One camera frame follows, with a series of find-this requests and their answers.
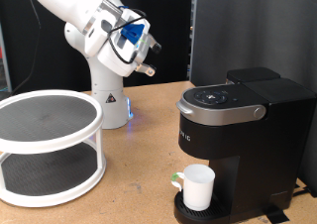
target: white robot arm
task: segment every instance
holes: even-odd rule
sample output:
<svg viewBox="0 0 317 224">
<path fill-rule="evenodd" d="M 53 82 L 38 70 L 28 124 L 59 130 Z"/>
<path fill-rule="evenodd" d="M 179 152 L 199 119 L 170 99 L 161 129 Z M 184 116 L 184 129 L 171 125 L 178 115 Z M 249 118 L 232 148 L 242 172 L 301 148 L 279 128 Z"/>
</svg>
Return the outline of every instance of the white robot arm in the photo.
<svg viewBox="0 0 317 224">
<path fill-rule="evenodd" d="M 148 21 L 136 21 L 145 26 L 139 40 L 132 44 L 122 37 L 119 30 L 106 32 L 110 27 L 118 28 L 127 21 L 141 17 L 132 10 L 120 9 L 119 6 L 123 5 L 120 0 L 39 1 L 67 22 L 64 29 L 67 41 L 87 59 L 91 73 L 91 96 L 101 104 L 104 112 L 103 129 L 125 125 L 133 114 L 130 111 L 130 100 L 123 93 L 122 76 L 129 76 L 133 70 L 148 76 L 155 74 L 152 67 L 143 64 L 149 47 L 160 51 L 160 45 L 149 34 Z M 131 60 L 131 57 L 133 61 L 130 63 L 122 62 Z"/>
<path fill-rule="evenodd" d="M 139 10 L 119 8 L 120 0 L 38 0 L 52 13 L 75 26 L 85 36 L 84 50 L 98 56 L 105 66 L 121 76 L 133 70 L 152 76 L 155 69 L 143 64 L 149 47 L 159 53 L 160 45 L 149 34 L 150 24 Z M 128 26 L 134 25 L 131 31 Z"/>
</svg>

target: table surface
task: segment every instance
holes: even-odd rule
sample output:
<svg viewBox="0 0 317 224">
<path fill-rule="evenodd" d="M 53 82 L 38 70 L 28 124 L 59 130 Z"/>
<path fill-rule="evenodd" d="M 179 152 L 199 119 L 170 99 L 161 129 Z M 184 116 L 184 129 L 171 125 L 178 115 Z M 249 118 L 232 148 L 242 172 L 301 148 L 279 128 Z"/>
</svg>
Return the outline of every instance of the table surface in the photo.
<svg viewBox="0 0 317 224">
<path fill-rule="evenodd" d="M 190 164 L 208 164 L 178 145 L 175 103 L 189 87 L 192 84 L 186 81 L 125 88 L 135 117 L 120 129 L 103 131 L 107 169 L 101 181 L 85 195 L 54 207 L 24 208 L 0 202 L 0 224 L 177 224 L 173 199 L 178 189 L 171 185 L 170 176 Z M 317 223 L 316 210 L 317 199 L 306 193 L 294 197 L 285 214 L 288 223 Z M 244 223 L 269 221 L 263 216 Z"/>
</svg>

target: coffee maker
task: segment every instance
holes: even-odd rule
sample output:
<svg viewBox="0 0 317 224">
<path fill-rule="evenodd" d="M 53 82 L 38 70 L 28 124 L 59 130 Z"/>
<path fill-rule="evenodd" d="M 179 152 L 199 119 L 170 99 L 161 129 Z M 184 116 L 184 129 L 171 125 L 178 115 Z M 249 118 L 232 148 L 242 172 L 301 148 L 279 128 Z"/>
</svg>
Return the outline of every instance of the coffee maker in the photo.
<svg viewBox="0 0 317 224">
<path fill-rule="evenodd" d="M 208 209 L 176 195 L 182 224 L 236 223 L 290 205 L 316 94 L 265 68 L 229 71 L 227 82 L 187 89 L 176 104 L 181 149 L 216 173 Z"/>
</svg>

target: green cup handle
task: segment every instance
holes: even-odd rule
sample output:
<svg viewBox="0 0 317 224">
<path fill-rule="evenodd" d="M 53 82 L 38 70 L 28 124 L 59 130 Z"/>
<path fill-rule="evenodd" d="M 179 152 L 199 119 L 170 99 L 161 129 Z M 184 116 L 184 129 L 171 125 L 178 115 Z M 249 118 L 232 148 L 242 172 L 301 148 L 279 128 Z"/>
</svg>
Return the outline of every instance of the green cup handle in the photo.
<svg viewBox="0 0 317 224">
<path fill-rule="evenodd" d="M 182 187 L 181 187 L 180 183 L 176 181 L 179 177 L 182 178 L 182 179 L 185 179 L 185 174 L 183 172 L 175 172 L 170 177 L 170 181 L 171 181 L 171 184 L 173 184 L 175 187 L 178 187 L 179 191 L 181 191 Z"/>
</svg>

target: coffee maker drip tray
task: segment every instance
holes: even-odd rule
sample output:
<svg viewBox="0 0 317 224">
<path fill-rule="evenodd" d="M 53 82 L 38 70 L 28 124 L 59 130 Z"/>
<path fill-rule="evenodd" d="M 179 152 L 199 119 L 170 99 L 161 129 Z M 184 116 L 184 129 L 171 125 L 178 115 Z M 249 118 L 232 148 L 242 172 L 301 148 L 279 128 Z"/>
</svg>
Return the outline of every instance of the coffee maker drip tray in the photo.
<svg viewBox="0 0 317 224">
<path fill-rule="evenodd" d="M 181 224 L 224 224 L 229 223 L 229 211 L 220 203 L 215 194 L 210 206 L 203 211 L 189 209 L 183 202 L 183 193 L 179 192 L 174 199 L 174 215 Z"/>
</svg>

